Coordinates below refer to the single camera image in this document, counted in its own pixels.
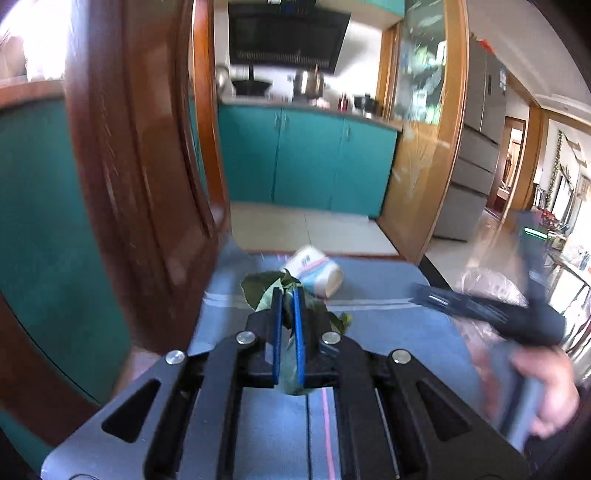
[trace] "paper cup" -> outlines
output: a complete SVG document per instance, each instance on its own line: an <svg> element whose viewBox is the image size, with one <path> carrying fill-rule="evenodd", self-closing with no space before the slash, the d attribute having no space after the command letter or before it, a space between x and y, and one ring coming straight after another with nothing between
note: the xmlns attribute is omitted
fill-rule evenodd
<svg viewBox="0 0 591 480"><path fill-rule="evenodd" d="M343 271L336 262L311 245L300 248L283 268L300 280L306 290L324 299L343 283Z"/></svg>

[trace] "tiled floor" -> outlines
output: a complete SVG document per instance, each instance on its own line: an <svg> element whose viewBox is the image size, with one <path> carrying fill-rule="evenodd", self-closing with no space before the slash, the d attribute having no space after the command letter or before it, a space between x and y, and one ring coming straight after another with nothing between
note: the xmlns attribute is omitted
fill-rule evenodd
<svg viewBox="0 0 591 480"><path fill-rule="evenodd" d="M327 254L398 255L378 225L360 215L258 203L230 208L232 235L247 251L293 252L311 244Z"/></svg>
<svg viewBox="0 0 591 480"><path fill-rule="evenodd" d="M481 272L500 273L517 287L523 286L514 236L487 211L482 212L471 241L433 238L427 248L427 258L452 288L460 288L462 278L476 268Z"/></svg>

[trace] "green light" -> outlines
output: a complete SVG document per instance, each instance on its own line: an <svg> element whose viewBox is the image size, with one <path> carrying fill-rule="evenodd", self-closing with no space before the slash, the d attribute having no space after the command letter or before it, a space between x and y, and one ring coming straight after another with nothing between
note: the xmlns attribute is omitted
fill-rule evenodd
<svg viewBox="0 0 591 480"><path fill-rule="evenodd" d="M524 228L525 233L527 233L528 235L534 236L536 238L541 238L542 240L548 240L548 235L546 235L545 233L539 232L537 230L533 230L531 228Z"/></svg>

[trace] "refrigerator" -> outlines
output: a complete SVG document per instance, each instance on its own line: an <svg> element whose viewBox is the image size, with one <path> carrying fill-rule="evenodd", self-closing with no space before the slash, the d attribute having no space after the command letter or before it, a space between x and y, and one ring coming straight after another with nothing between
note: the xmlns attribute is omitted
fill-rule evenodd
<svg viewBox="0 0 591 480"><path fill-rule="evenodd" d="M495 178L505 127L505 95L505 66L471 38L460 149L434 236L472 238Z"/></svg>

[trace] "window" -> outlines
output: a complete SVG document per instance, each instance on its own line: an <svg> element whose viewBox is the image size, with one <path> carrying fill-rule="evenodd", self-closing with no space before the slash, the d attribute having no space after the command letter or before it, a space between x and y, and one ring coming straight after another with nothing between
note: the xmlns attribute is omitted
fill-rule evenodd
<svg viewBox="0 0 591 480"><path fill-rule="evenodd" d="M554 206L552 207L552 213L560 223L564 223L567 220L566 217L572 196L573 192L570 189L569 182L564 175L561 175L558 192L556 193L556 199L554 200Z"/></svg>
<svg viewBox="0 0 591 480"><path fill-rule="evenodd" d="M24 56L28 80L61 78L69 23L70 0L20 0L0 24L0 65L11 66L3 77L23 74L18 57Z"/></svg>

